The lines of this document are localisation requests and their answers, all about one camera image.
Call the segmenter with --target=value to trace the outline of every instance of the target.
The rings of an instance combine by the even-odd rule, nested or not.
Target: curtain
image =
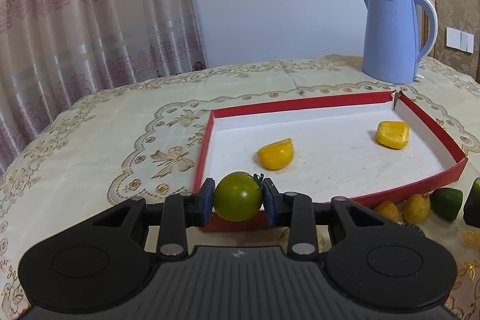
[[[82,96],[202,53],[192,0],[0,0],[0,172]]]

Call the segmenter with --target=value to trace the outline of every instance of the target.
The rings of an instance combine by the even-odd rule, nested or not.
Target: yellow object
[[[261,147],[258,159],[266,170],[280,170],[286,167],[293,159],[292,139],[280,140]]]
[[[425,221],[430,211],[428,194],[414,194],[405,201],[402,216],[406,223],[420,224]]]
[[[392,220],[393,222],[398,222],[398,209],[396,205],[391,201],[383,201],[380,205],[375,208],[375,211],[383,217]]]
[[[386,147],[401,150],[409,142],[409,124],[403,121],[382,121],[378,124],[375,139]]]

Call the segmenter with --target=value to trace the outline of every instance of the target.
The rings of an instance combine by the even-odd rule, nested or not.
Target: blue electric kettle
[[[438,33],[438,17],[431,0],[364,0],[367,27],[363,72],[389,83],[412,83],[419,61],[432,50]],[[416,5],[427,12],[428,40],[419,47]]]

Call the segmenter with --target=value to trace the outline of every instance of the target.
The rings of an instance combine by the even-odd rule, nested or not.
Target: tomato
[[[262,190],[248,172],[236,171],[225,176],[213,194],[215,212],[228,221],[244,221],[262,206]]]

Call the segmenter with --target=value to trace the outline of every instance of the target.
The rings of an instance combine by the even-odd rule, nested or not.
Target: table
[[[190,190],[209,110],[391,89],[363,74],[361,60],[329,55],[232,65],[82,98],[32,142],[0,180],[0,319],[16,318],[28,307],[16,269],[30,246],[126,198],[141,195],[161,202],[169,194]],[[462,177],[452,185],[467,195],[480,176],[480,85],[433,58],[422,61],[421,73],[425,79],[401,88],[468,154]],[[155,153],[145,153],[152,149]],[[448,224],[433,214],[422,228],[458,263],[457,283],[446,306],[462,319],[477,318],[478,242],[461,242],[464,231],[472,232],[463,234],[464,241],[475,238],[477,231],[460,218]],[[282,231],[226,234],[190,228],[189,247],[275,244]]]

